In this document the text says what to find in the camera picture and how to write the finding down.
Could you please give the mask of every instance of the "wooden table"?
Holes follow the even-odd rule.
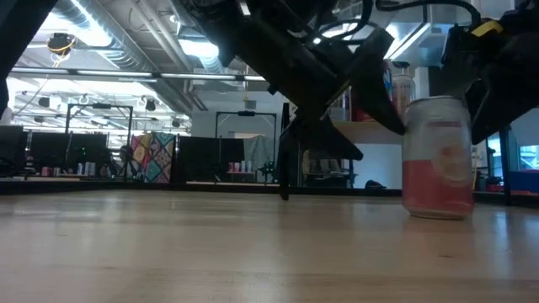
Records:
[[[0,301],[539,302],[539,213],[409,217],[398,199],[4,196]]]

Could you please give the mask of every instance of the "storage shelf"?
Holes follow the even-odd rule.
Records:
[[[403,144],[403,137],[399,136],[377,122],[339,122],[334,126],[348,140],[355,144]]]

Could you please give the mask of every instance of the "ductwork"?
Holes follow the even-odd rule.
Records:
[[[157,72],[157,67],[97,0],[58,0],[52,13],[58,18],[70,21],[82,33],[89,33],[92,28],[99,26],[111,38],[111,44],[108,46],[122,49],[100,51],[99,54],[119,69]],[[165,80],[144,85],[155,91],[174,112],[188,114],[193,109],[189,100]]]

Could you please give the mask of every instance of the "robotic arm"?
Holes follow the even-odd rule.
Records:
[[[298,106],[282,141],[292,137],[335,157],[362,158],[326,115],[328,106],[349,86],[368,115],[399,135],[405,132],[382,80],[383,57],[393,37],[370,22],[375,5],[380,11],[395,11],[452,4],[470,12],[469,26],[451,29],[443,62],[466,61],[479,70],[479,80],[467,93],[474,143],[539,103],[532,93],[539,77],[539,18],[536,9],[529,8],[531,1],[499,22],[481,20],[480,13],[461,0],[363,0],[360,19],[337,21],[331,13],[336,0],[174,1],[189,13],[196,30],[219,46],[223,65],[241,58],[269,82],[270,93],[279,91]],[[356,26],[331,38],[323,35],[344,24]],[[374,28],[366,39],[350,40],[366,26]],[[359,47],[352,52],[349,45]]]

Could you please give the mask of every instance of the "colorful tapestry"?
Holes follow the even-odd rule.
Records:
[[[133,136],[131,148],[133,148],[133,159],[141,167],[144,182],[170,182],[174,135],[151,133]]]

